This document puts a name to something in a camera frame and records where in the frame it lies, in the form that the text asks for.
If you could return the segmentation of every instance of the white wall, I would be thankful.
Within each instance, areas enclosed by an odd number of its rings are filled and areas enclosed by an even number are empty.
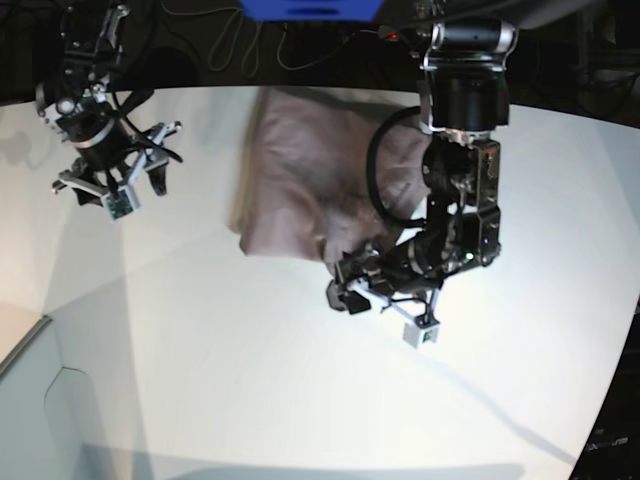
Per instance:
[[[20,343],[42,314],[0,302],[0,362]]]
[[[69,480],[45,415],[47,389],[62,366],[55,332],[45,327],[0,381],[0,477]],[[79,450],[73,438],[66,449]]]

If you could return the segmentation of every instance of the black cable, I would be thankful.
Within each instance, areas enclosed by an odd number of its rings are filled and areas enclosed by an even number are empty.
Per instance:
[[[420,115],[420,107],[405,108],[391,115],[382,123],[382,125],[380,125],[378,130],[376,130],[376,133],[373,135],[371,143],[369,144],[369,150],[367,151],[367,190],[369,192],[371,203],[382,220],[404,228],[422,228],[425,225],[425,219],[411,220],[399,218],[389,212],[389,210],[384,206],[382,198],[380,197],[380,191],[378,190],[377,181],[378,150],[380,149],[380,144],[382,143],[384,136],[393,127],[408,118],[415,117],[416,115]]]
[[[429,302],[427,302],[425,299],[423,298],[416,298],[416,297],[412,297],[412,298],[399,298],[398,300],[394,300],[392,298],[389,298],[389,301],[391,303],[407,303],[407,302],[414,302],[414,303],[422,303],[423,305],[429,305]]]
[[[334,56],[336,56],[338,53],[340,53],[349,44],[349,42],[351,42],[351,40],[356,35],[358,35],[360,33],[373,33],[374,35],[378,35],[378,32],[376,32],[374,30],[366,30],[366,29],[364,29],[364,30],[363,29],[356,30],[354,32],[351,32],[345,38],[343,38],[342,43],[340,43],[336,48],[331,50],[326,55],[323,55],[323,56],[313,60],[312,62],[305,63],[304,65],[290,66],[290,65],[285,64],[282,61],[282,47],[284,46],[284,43],[285,43],[285,40],[287,39],[287,34],[288,34],[288,32],[285,31],[282,34],[282,38],[280,39],[280,43],[278,44],[278,50],[276,51],[276,60],[278,61],[278,65],[280,65],[280,67],[282,67],[284,70],[287,70],[288,72],[297,72],[297,71],[300,71],[300,70],[306,70],[307,68],[315,67],[316,65],[324,63],[327,60],[329,60],[330,58],[333,58]],[[389,34],[388,38],[392,37],[394,35],[394,33],[396,33],[396,32],[393,32],[393,33]]]
[[[117,160],[116,162],[114,162],[114,164],[121,164],[127,159],[129,155],[131,155],[132,153],[140,153],[145,148],[146,147],[144,147],[143,145],[129,145],[128,147],[124,147],[114,155],[114,158]]]
[[[241,37],[242,29],[247,19],[244,10],[241,6],[237,7],[216,7],[208,10],[200,11],[174,11],[169,9],[163,0],[160,0],[160,6],[166,15],[183,18],[196,18],[207,15],[217,15],[221,13],[230,13],[227,21],[222,27],[218,37],[214,41],[213,45],[209,49],[207,55],[207,66],[209,70],[215,73],[220,73],[226,70],[234,59],[238,40]],[[260,70],[260,40],[262,36],[262,29],[264,22],[255,22],[255,33],[251,39],[249,46],[246,48],[245,54],[242,57],[241,70],[245,77],[254,78]],[[226,56],[215,63],[216,58],[220,55],[225,42],[230,39],[229,46],[226,47],[228,52]]]
[[[104,171],[105,177],[107,177],[107,188],[109,192],[117,199],[120,198],[120,194],[118,192],[118,181],[114,178],[113,173],[108,168]]]
[[[494,10],[510,7],[517,3],[521,3],[522,1],[523,0],[498,0],[498,1],[492,0],[482,5],[478,5],[477,7],[467,8],[460,12],[453,12],[445,15],[436,15],[430,18],[425,18],[424,20],[418,20],[415,22],[407,23],[397,27],[397,29],[406,30],[410,28],[422,28],[422,27],[428,27],[429,25],[433,25],[434,23],[453,22],[456,20],[464,20],[465,18],[469,18],[469,17],[480,17],[483,15],[493,13]]]
[[[168,155],[170,158],[174,159],[176,162],[178,163],[183,163],[184,160],[182,159],[182,157],[180,155],[178,155],[176,152],[174,152],[173,150],[170,150],[166,147],[163,147],[161,145],[158,145],[157,143],[152,142],[151,140],[149,140],[144,133],[142,133],[142,131],[136,127],[133,122],[129,119],[129,117],[123,112],[122,110],[122,105],[120,104],[120,101],[118,100],[118,96],[115,93],[111,94],[112,98],[113,98],[113,104],[115,106],[115,110],[118,113],[118,115],[120,116],[120,118],[122,119],[122,121],[124,123],[127,124],[127,126],[133,130],[133,132],[136,135],[136,141],[142,145],[145,148],[152,148],[154,150],[159,150],[163,153],[165,153],[166,155]]]

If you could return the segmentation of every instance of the white table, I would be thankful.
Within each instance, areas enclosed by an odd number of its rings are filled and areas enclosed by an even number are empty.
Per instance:
[[[513,108],[504,253],[447,283],[420,355],[329,310],[323,265],[243,257],[226,223],[256,96],[157,92],[134,119],[181,120],[186,163],[115,225],[51,195],[75,156],[33,107],[0,110],[0,303],[50,314],[93,379],[95,452],[136,479],[568,478],[640,292],[640,133]]]

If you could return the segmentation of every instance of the brown cloth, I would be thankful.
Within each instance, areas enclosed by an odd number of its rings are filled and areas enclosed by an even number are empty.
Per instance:
[[[371,205],[365,166],[375,130],[399,108],[269,89],[249,159],[244,253],[320,261],[332,270],[368,241],[383,250],[395,245],[401,230],[385,226]],[[396,215],[410,217],[427,193],[421,162],[429,141],[417,128],[398,126],[382,142],[378,185]]]

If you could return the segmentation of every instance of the fabric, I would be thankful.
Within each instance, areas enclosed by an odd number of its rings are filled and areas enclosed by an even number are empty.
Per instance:
[[[267,91],[249,159],[245,254],[319,261],[332,269],[368,241],[382,250],[395,245],[401,230],[385,226],[371,205],[365,166],[371,137],[397,109],[329,100],[311,90]],[[410,217],[427,194],[421,162],[429,140],[398,126],[381,145],[378,185],[396,215]]]

